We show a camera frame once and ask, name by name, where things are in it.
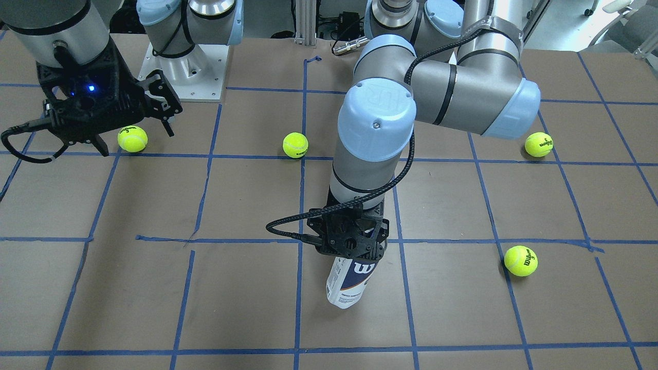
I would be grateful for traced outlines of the white tennis ball can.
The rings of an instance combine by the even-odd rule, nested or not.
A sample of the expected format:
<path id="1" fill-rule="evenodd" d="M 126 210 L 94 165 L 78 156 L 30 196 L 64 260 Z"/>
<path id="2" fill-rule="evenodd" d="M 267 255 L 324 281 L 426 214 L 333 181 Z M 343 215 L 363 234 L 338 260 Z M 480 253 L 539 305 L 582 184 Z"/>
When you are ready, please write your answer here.
<path id="1" fill-rule="evenodd" d="M 377 265 L 377 262 L 334 258 L 326 281 L 326 296 L 329 303 L 341 309 L 348 309 L 357 304 Z"/>

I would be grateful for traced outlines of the tennis ball near base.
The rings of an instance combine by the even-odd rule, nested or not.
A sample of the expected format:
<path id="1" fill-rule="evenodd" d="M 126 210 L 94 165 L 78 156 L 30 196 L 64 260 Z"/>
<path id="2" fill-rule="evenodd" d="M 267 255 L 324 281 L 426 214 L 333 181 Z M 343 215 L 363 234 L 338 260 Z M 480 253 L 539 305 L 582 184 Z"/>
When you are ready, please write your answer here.
<path id="1" fill-rule="evenodd" d="M 148 136 L 144 129 L 131 125 L 125 126 L 117 134 L 118 145 L 129 153 L 141 152 L 148 144 Z"/>

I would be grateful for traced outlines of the tennis ball table middle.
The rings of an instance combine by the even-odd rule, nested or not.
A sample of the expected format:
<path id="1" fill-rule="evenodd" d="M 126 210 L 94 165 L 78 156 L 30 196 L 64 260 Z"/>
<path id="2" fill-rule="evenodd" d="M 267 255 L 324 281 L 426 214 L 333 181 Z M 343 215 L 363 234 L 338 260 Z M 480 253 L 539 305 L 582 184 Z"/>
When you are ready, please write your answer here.
<path id="1" fill-rule="evenodd" d="M 285 136 L 282 143 L 284 154 L 293 159 L 305 156 L 308 147 L 308 139 L 302 133 L 289 133 Z"/>

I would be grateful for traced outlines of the Wilson tennis ball far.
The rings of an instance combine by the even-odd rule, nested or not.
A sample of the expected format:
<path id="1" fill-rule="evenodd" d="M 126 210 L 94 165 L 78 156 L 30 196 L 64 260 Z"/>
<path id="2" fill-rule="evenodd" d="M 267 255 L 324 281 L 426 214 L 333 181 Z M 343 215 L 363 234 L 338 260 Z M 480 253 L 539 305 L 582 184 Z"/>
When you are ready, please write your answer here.
<path id="1" fill-rule="evenodd" d="M 505 252 L 503 263 L 515 276 L 525 277 L 536 271 L 538 258 L 531 248 L 516 245 Z"/>

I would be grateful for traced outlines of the tennis ball near finger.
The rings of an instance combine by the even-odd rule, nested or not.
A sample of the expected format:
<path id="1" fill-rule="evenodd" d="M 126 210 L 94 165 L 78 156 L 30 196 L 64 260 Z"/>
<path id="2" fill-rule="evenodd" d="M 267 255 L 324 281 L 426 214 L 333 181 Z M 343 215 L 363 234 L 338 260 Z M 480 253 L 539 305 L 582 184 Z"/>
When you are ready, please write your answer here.
<path id="1" fill-rule="evenodd" d="M 524 150 L 532 157 L 544 157 L 553 150 L 552 136 L 546 133 L 532 133 L 525 140 Z"/>

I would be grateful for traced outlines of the aluminium frame post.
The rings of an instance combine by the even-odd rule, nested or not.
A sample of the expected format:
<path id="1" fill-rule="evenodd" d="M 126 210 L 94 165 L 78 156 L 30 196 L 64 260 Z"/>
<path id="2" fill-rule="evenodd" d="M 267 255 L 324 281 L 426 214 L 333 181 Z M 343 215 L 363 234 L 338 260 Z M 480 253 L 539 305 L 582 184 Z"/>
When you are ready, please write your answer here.
<path id="1" fill-rule="evenodd" d="M 294 42 L 298 45 L 315 48 L 317 44 L 317 12 L 318 1 L 293 1 L 295 35 Z"/>

